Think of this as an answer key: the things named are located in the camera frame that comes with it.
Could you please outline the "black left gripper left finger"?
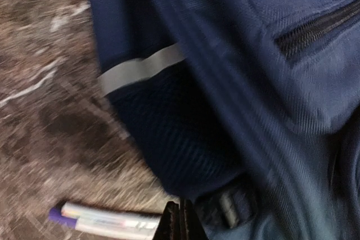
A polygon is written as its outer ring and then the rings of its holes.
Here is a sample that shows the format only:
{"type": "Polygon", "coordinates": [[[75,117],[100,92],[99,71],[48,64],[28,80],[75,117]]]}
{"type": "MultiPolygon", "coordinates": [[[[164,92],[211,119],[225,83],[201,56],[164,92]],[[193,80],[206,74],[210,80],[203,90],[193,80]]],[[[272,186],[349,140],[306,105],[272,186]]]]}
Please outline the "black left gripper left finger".
{"type": "Polygon", "coordinates": [[[179,232],[179,204],[169,201],[161,216],[153,240],[178,240],[179,232]]]}

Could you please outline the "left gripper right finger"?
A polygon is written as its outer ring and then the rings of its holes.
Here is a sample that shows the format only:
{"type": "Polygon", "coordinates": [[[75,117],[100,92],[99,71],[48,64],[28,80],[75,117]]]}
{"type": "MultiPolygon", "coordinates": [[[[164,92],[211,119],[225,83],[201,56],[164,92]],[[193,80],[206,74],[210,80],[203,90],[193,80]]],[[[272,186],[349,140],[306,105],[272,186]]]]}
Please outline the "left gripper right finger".
{"type": "Polygon", "coordinates": [[[179,231],[183,240],[208,240],[193,204],[189,200],[180,200],[179,231]]]}

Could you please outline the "blue cap marker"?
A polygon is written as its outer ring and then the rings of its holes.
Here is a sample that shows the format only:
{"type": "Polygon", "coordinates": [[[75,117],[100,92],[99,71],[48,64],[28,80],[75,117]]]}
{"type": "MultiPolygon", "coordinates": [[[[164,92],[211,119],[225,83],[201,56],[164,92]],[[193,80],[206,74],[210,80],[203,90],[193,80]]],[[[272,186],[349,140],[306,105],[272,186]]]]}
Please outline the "blue cap marker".
{"type": "Polygon", "coordinates": [[[65,202],[50,209],[48,218],[80,232],[115,239],[153,239],[161,215],[113,212],[65,202]]]}

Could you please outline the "navy blue student backpack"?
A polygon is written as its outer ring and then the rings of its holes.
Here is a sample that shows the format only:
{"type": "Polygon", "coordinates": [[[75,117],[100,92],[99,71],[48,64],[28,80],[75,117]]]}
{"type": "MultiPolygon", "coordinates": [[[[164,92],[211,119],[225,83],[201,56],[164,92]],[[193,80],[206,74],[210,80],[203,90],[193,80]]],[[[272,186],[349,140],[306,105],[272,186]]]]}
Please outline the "navy blue student backpack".
{"type": "Polygon", "coordinates": [[[359,238],[359,0],[90,0],[102,90],[209,239],[359,238]]]}

